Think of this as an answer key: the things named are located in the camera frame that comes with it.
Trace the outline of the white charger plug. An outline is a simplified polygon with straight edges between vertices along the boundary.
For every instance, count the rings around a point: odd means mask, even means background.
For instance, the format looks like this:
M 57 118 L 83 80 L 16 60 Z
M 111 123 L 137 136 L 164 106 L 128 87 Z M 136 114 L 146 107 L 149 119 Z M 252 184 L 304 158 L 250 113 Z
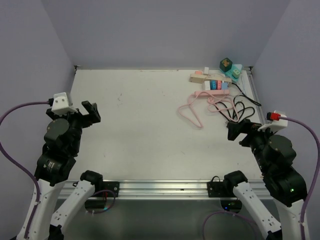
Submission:
M 203 91 L 210 91 L 212 88 L 211 88 L 211 81 L 210 80 L 205 80 L 203 83 L 202 83 L 202 90 Z

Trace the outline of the blue adapter plug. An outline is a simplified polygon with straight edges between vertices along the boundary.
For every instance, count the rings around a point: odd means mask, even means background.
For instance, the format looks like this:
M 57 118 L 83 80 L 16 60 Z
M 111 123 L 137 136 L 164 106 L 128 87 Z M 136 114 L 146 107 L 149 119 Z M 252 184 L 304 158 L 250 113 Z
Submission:
M 210 89 L 211 90 L 216 90 L 217 89 L 217 81 L 216 80 L 211 80 L 209 83 L 210 83 Z

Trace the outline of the light blue usb charger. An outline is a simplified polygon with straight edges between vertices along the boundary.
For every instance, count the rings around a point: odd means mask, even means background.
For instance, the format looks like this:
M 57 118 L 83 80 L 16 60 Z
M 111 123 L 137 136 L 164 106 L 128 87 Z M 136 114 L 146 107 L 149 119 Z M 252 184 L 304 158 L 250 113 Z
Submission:
M 227 90 L 227 89 L 228 89 L 228 85 L 229 85 L 228 82 L 223 81 L 223 82 L 221 83 L 221 89 L 222 89 L 222 90 Z

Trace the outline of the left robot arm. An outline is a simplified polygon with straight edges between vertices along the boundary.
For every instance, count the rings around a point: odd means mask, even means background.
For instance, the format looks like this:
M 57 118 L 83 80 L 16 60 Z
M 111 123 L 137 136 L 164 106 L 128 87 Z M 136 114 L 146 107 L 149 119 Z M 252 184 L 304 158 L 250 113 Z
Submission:
M 46 128 L 42 154 L 36 162 L 34 173 L 20 163 L 9 160 L 31 178 L 34 190 L 26 219 L 17 240 L 62 240 L 64 233 L 81 207 L 91 196 L 103 193 L 103 176 L 87 170 L 81 174 L 74 191 L 56 208 L 62 189 L 76 163 L 80 151 L 83 129 L 100 123 L 96 103 L 83 101 L 87 111 L 82 114 L 67 97 L 59 96 L 46 101 L 50 107 L 46 114 L 51 122 Z

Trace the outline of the pink adapter plug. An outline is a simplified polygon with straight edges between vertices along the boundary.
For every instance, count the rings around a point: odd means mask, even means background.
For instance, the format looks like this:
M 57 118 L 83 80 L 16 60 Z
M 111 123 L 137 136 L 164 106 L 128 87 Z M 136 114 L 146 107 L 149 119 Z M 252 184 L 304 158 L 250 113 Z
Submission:
M 217 90 L 222 90 L 223 89 L 223 87 L 222 87 L 222 81 L 221 80 L 217 80 L 216 81 L 216 89 Z

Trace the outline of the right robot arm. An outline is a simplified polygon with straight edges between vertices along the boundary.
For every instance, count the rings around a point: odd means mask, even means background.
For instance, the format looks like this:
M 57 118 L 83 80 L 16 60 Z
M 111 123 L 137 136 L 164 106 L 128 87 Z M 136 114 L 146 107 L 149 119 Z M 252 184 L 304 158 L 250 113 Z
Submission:
M 245 134 L 242 147 L 251 149 L 262 174 L 262 180 L 277 207 L 276 220 L 254 193 L 248 179 L 237 170 L 223 179 L 223 192 L 236 196 L 247 209 L 265 240 L 308 240 L 307 218 L 302 212 L 307 199 L 307 186 L 303 177 L 293 168 L 297 156 L 292 142 L 277 135 L 270 126 L 248 119 L 227 124 L 230 141 Z

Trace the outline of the pink power strip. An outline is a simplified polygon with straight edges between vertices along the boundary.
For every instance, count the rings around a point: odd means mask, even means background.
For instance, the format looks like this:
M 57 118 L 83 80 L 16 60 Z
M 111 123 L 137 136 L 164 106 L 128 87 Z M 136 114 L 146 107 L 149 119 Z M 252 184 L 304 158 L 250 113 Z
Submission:
M 237 123 L 240 120 L 238 113 L 235 113 L 236 119 L 233 119 L 232 116 L 225 115 L 225 113 L 224 113 L 229 110 L 236 111 L 236 104 L 231 99 L 230 91 L 228 89 L 225 89 L 225 90 L 201 90 L 201 91 L 195 91 L 194 93 L 192 93 L 187 98 L 187 103 L 179 106 L 177 109 L 177 113 L 181 117 L 183 117 L 186 120 L 188 120 L 189 122 L 191 122 L 195 127 L 199 128 L 199 129 L 202 129 L 204 127 L 202 121 L 200 120 L 198 114 L 196 113 L 196 111 L 194 110 L 194 107 L 193 107 L 193 103 L 197 99 L 200 99 L 200 98 L 207 98 L 207 103 L 208 103 L 207 109 L 209 112 L 220 113 L 224 117 L 226 117 L 226 119 L 228 121 L 231 121 L 234 123 Z M 222 104 L 222 103 L 229 103 L 230 107 L 219 108 L 218 104 Z M 194 115 L 197 122 L 193 121 L 191 118 L 189 118 L 188 116 L 183 114 L 182 113 L 183 108 L 189 108 L 191 113 Z

